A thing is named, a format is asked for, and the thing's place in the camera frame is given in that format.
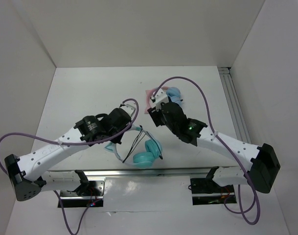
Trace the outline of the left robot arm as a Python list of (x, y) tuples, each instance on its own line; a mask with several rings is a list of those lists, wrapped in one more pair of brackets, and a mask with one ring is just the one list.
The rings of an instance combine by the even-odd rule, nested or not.
[(5, 165), (16, 199), (26, 201), (45, 190), (68, 190), (78, 196), (87, 194), (93, 183), (84, 171), (50, 171), (50, 168), (95, 142), (104, 142), (110, 137), (121, 139), (121, 131), (130, 125), (135, 111), (135, 107), (127, 104), (113, 109), (108, 115), (86, 116), (54, 144), (24, 156), (7, 156)]

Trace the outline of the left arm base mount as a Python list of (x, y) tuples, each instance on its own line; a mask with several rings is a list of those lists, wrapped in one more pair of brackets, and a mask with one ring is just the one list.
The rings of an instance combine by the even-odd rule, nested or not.
[(92, 208), (103, 207), (105, 178), (94, 177), (90, 180), (89, 187), (81, 192), (61, 190), (59, 196), (64, 208)]

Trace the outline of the teal cat-ear headphones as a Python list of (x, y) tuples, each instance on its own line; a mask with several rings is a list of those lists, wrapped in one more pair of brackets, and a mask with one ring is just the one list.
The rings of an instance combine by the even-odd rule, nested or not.
[[(104, 149), (110, 153), (113, 153), (115, 157), (123, 164), (128, 166), (134, 166), (138, 169), (148, 169), (151, 168), (154, 164), (154, 161), (157, 159), (163, 159), (162, 156), (162, 145), (161, 143), (147, 130), (143, 129), (143, 127), (140, 126), (132, 126), (129, 131), (137, 131), (138, 135), (134, 139), (134, 142), (127, 153), (127, 155), (124, 158), (121, 158), (117, 151), (116, 143), (110, 142), (107, 144)], [(133, 153), (134, 149), (137, 147), (137, 145), (140, 143), (140, 141), (147, 136), (149, 139), (145, 141), (144, 152), (136, 153), (132, 157), (132, 162), (128, 162), (128, 158)]]

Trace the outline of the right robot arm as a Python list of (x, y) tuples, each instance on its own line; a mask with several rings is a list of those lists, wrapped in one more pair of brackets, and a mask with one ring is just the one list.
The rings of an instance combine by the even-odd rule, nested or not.
[(212, 150), (235, 160), (240, 166), (213, 167), (206, 176), (206, 188), (211, 192), (228, 185), (253, 184), (256, 191), (269, 193), (280, 170), (274, 148), (234, 139), (196, 119), (187, 118), (182, 108), (168, 102), (159, 108), (149, 108), (148, 114), (156, 126), (166, 126), (178, 139), (187, 144)]

